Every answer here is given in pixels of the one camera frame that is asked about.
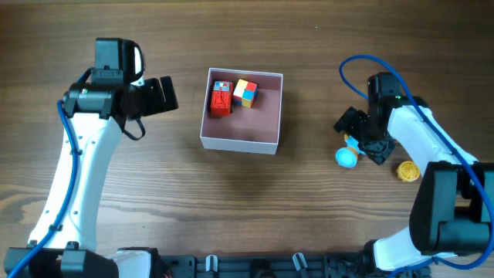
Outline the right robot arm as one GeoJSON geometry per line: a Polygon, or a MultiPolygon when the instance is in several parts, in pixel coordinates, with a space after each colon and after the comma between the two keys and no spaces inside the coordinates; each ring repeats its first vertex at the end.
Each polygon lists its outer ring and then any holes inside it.
{"type": "Polygon", "coordinates": [[[421,179],[408,226],[367,244],[371,269],[405,272],[420,263],[485,252],[493,227],[470,175],[491,198],[493,165],[463,151],[426,102],[406,97],[391,73],[368,78],[367,98],[367,111],[351,107],[333,127],[346,143],[336,152],[338,165],[353,168],[361,155],[383,164],[400,144],[411,159],[411,165],[401,166],[401,179],[421,179]]]}

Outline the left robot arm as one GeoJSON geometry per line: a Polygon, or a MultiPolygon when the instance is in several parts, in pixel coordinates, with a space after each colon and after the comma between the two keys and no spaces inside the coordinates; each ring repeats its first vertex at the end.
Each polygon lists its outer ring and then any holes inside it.
{"type": "Polygon", "coordinates": [[[8,249],[10,277],[167,277],[155,248],[96,253],[96,222],[110,159],[129,121],[178,108],[171,78],[144,78],[129,39],[98,38],[95,64],[57,103],[63,146],[49,197],[28,243],[8,249]]]}

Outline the blue orange toy figure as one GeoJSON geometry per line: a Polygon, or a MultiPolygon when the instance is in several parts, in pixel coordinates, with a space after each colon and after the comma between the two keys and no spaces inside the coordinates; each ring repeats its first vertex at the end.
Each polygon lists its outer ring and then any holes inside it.
{"type": "Polygon", "coordinates": [[[344,134],[343,139],[346,146],[337,150],[335,154],[336,161],[341,167],[354,168],[357,165],[359,156],[365,155],[365,153],[359,148],[359,142],[352,136],[344,134]]]}

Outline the red toy fire truck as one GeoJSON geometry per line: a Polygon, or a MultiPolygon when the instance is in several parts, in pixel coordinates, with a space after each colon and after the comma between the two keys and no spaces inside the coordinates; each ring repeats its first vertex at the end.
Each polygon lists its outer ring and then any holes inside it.
{"type": "Polygon", "coordinates": [[[213,83],[210,102],[210,114],[213,117],[226,117],[232,113],[232,95],[234,86],[229,81],[213,83]]]}

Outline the multicolour puzzle cube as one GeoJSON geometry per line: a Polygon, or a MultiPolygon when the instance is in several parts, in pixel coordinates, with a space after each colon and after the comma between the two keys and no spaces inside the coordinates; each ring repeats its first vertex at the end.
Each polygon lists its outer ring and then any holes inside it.
{"type": "Polygon", "coordinates": [[[247,80],[239,79],[234,92],[233,102],[251,108],[257,94],[258,85],[247,80]]]}

